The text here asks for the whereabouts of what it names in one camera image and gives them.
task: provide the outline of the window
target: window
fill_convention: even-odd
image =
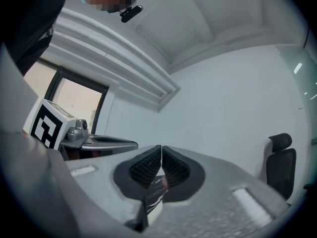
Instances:
[[[85,119],[89,133],[95,134],[108,87],[43,59],[33,65],[24,79],[39,95],[24,125],[25,131],[29,131],[37,106],[44,98],[58,104],[78,119]]]

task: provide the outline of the ceiling light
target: ceiling light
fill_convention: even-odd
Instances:
[[[299,63],[297,66],[296,66],[296,68],[295,68],[295,70],[294,70],[294,73],[296,74],[298,71],[299,71],[299,69],[302,67],[302,63]]]

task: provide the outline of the window frame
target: window frame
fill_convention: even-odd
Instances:
[[[96,128],[97,128],[97,122],[99,119],[99,114],[100,114],[101,108],[103,106],[103,103],[105,101],[105,97],[106,97],[106,94],[107,94],[109,87],[101,85],[99,83],[96,83],[90,79],[85,78],[84,76],[81,76],[73,71],[70,71],[70,70],[64,68],[63,66],[58,66],[58,65],[51,63],[49,61],[46,61],[44,59],[38,59],[38,62],[56,70],[56,73],[55,73],[53,79],[51,80],[51,82],[48,86],[48,89],[45,93],[44,99],[46,99],[48,101],[53,101],[54,95],[55,95],[55,93],[58,89],[58,86],[63,78],[68,79],[74,83],[85,86],[89,89],[92,89],[92,90],[102,94],[100,97],[97,109],[96,109],[96,113],[95,113],[95,117],[94,117],[94,121],[93,121],[93,126],[92,126],[92,131],[90,132],[90,134],[95,134]]]

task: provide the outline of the ceiling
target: ceiling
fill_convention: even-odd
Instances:
[[[289,0],[137,0],[143,11],[127,24],[118,13],[80,1],[65,7],[108,25],[168,73],[229,51],[269,44],[302,45],[305,21]]]

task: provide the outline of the white cube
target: white cube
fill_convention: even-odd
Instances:
[[[75,127],[77,118],[63,110],[59,105],[41,100],[31,123],[29,134],[45,144],[58,150],[68,129]]]

